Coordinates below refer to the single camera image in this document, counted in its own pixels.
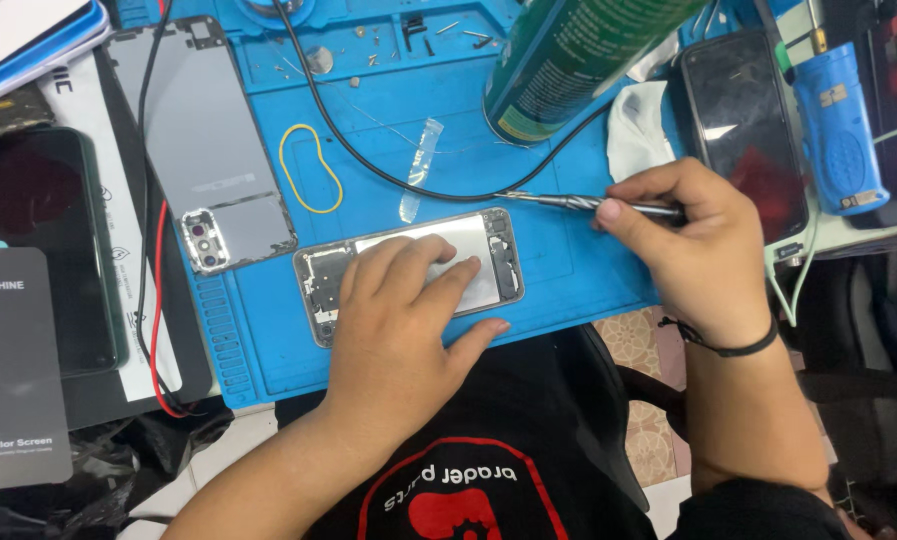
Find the black bracelet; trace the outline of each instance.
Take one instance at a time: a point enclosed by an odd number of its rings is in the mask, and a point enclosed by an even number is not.
[[[748,355],[754,355],[759,351],[763,351],[768,348],[772,342],[775,341],[775,338],[778,337],[778,324],[775,322],[775,317],[772,317],[772,327],[768,328],[768,334],[759,339],[757,343],[753,345],[749,345],[748,347],[741,347],[738,349],[716,349],[710,345],[707,345],[705,339],[702,338],[702,335],[698,333],[696,329],[691,327],[690,325],[686,325],[682,323],[682,321],[674,321],[669,319],[668,317],[662,317],[661,322],[658,323],[659,328],[664,328],[668,325],[675,325],[679,328],[679,334],[682,335],[682,339],[685,341],[690,341],[696,345],[701,345],[706,349],[715,352],[719,357],[723,359],[733,359],[736,357],[747,357]]]

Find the green spray can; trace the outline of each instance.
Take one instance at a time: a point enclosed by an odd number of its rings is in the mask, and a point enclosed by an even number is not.
[[[505,141],[550,138],[706,0],[526,0],[485,86]]]

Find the black t-shirt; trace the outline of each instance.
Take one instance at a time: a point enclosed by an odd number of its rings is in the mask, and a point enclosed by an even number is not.
[[[305,537],[656,538],[607,467],[583,450],[590,437],[558,354],[548,336],[486,351],[445,407]],[[850,540],[814,495],[745,479],[683,502],[671,538]]]

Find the blue silicone repair mat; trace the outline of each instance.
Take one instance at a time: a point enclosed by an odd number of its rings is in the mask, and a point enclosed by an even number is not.
[[[405,225],[398,215],[403,191],[372,175],[337,142],[322,121],[285,30],[263,30],[234,4],[242,0],[176,0],[173,18],[210,15],[227,32],[250,104],[301,246],[357,237]],[[625,79],[560,131],[532,149],[497,144],[481,111],[482,89],[521,7],[511,0],[305,0],[316,2],[299,27],[305,50],[322,45],[334,67],[319,79],[329,113],[348,140],[375,165],[406,178],[425,119],[444,130],[426,188],[453,194],[499,190],[531,171],[577,123],[614,97]],[[154,22],[154,1],[120,2],[125,26]],[[401,20],[423,15],[435,55],[421,34],[413,52],[401,38]],[[455,21],[451,30],[435,34]],[[358,37],[356,27],[365,27]],[[498,46],[473,48],[470,30],[499,37]],[[377,54],[378,65],[369,66]],[[358,87],[349,79],[358,77]],[[358,107],[384,127],[359,112]],[[666,131],[675,132],[670,104],[664,104]],[[307,211],[293,196],[278,165],[278,142],[291,126],[304,123],[322,138],[325,160],[345,188],[345,201],[329,214]],[[602,194],[611,183],[605,156],[606,119],[592,122],[537,178],[525,187],[538,193]],[[673,140],[676,154],[681,154]],[[299,130],[285,144],[285,161],[298,191],[315,209],[330,208],[334,181],[322,168],[310,132]],[[588,227],[590,213],[494,200],[459,204],[424,199],[415,223],[503,206],[512,216],[525,279],[522,300],[454,319],[445,332],[451,341],[475,321],[499,316],[512,329],[495,344],[524,339],[658,302],[647,269],[612,237]],[[226,272],[192,276],[197,309],[226,403],[239,408],[271,402],[326,387],[329,350],[312,339],[305,306],[289,255]]]

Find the small screw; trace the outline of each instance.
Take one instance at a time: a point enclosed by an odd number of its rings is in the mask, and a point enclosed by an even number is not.
[[[449,24],[448,26],[442,28],[442,30],[436,31],[435,35],[437,36],[438,34],[441,34],[442,32],[444,32],[445,30],[449,30],[449,29],[453,28],[456,24],[458,24],[458,21],[455,21],[455,22]]]

